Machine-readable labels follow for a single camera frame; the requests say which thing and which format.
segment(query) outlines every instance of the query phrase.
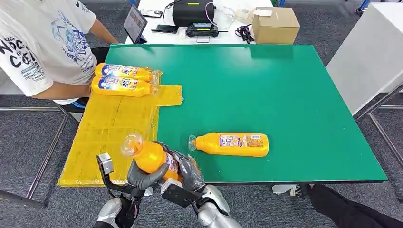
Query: orange bottle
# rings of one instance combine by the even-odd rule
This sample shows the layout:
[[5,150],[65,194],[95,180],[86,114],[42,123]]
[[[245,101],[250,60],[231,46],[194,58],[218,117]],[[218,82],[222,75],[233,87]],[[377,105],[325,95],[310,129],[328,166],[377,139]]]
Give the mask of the orange bottle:
[[123,156],[133,156],[137,166],[147,173],[153,173],[163,164],[168,164],[168,171],[163,178],[165,180],[173,178],[179,182],[182,181],[182,178],[178,174],[179,164],[175,158],[165,152],[161,145],[153,142],[144,142],[139,133],[128,135],[120,151]]
[[96,75],[91,89],[96,94],[142,97],[155,94],[158,85],[129,77]]
[[123,66],[115,64],[100,63],[95,68],[96,76],[127,77],[143,80],[152,84],[158,84],[162,71],[151,68],[141,68],[135,66]]
[[264,157],[269,152],[269,139],[260,133],[208,133],[189,136],[189,150],[209,154]]

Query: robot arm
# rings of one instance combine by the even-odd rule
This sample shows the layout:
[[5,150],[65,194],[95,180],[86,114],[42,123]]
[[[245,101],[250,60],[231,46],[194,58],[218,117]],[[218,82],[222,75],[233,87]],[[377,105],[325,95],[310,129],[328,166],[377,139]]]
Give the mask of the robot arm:
[[221,192],[212,185],[203,189],[205,201],[197,211],[198,222],[206,228],[242,228],[242,226],[229,216],[230,207]]
[[[204,184],[193,158],[181,156],[176,151],[170,152],[179,162],[184,187],[181,183],[167,180],[162,197],[183,208],[191,205],[198,222],[206,228],[242,228],[236,220],[231,218],[230,207],[221,192],[215,186]],[[161,179],[168,167],[163,165],[155,173],[146,174],[133,162],[127,178],[129,184],[119,186],[109,179],[109,174],[114,171],[109,154],[98,155],[97,159],[106,187],[122,194],[119,198],[114,197],[109,200],[102,207],[93,228],[130,228],[139,213],[144,190]]]
[[[120,186],[110,181],[109,174],[114,171],[114,168],[109,154],[100,154],[97,160],[102,180],[113,199],[102,207],[93,228],[131,228],[138,216],[145,189],[161,179],[168,170],[168,166],[163,165],[155,173],[147,174],[139,169],[135,162],[132,162],[127,176],[129,184]],[[120,197],[113,195],[110,190],[121,192]]]

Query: black pants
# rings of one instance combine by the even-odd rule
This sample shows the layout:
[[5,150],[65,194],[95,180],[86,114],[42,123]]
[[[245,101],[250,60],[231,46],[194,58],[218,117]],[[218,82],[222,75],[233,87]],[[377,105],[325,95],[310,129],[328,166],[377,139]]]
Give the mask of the black pants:
[[323,185],[308,188],[312,206],[329,216],[339,228],[403,228],[403,223],[353,202]]
[[[92,54],[96,58],[97,64],[104,63],[108,55],[109,47],[97,47],[91,49]],[[88,102],[88,97],[82,97],[72,104],[61,105],[66,111],[70,113],[83,113]]]

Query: cardboard box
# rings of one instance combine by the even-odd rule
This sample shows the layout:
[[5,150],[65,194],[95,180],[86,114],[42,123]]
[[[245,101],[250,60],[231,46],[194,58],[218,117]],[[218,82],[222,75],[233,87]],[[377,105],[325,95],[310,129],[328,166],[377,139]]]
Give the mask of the cardboard box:
[[257,44],[293,44],[299,23],[292,8],[256,7],[271,10],[270,17],[254,15],[252,29]]

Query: black glove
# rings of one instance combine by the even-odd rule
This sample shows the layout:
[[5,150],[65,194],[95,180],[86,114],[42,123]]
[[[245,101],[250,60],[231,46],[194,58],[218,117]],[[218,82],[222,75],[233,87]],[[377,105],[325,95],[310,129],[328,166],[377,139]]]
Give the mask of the black glove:
[[182,176],[183,188],[189,191],[196,191],[204,186],[204,178],[200,173],[196,161],[190,156],[184,156],[176,150],[170,149],[166,144],[160,141],[153,141],[163,147],[163,150],[172,155],[179,164],[179,175]]
[[163,164],[157,171],[148,174],[141,170],[136,161],[132,161],[132,165],[130,166],[129,172],[127,174],[127,181],[129,184],[133,185],[135,188],[140,190],[146,190],[155,182],[159,181],[168,171],[168,165]]

